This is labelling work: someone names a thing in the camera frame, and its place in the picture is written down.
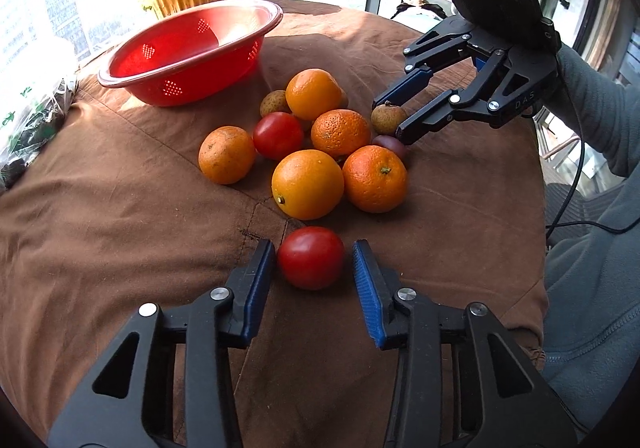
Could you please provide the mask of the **grey sleeved right forearm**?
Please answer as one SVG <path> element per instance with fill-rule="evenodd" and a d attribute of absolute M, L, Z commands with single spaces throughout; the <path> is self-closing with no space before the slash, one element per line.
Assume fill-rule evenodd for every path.
<path fill-rule="evenodd" d="M 556 54 L 561 86 L 546 107 L 605 157 L 611 172 L 639 176 L 639 90 L 593 70 L 574 49 Z"/>

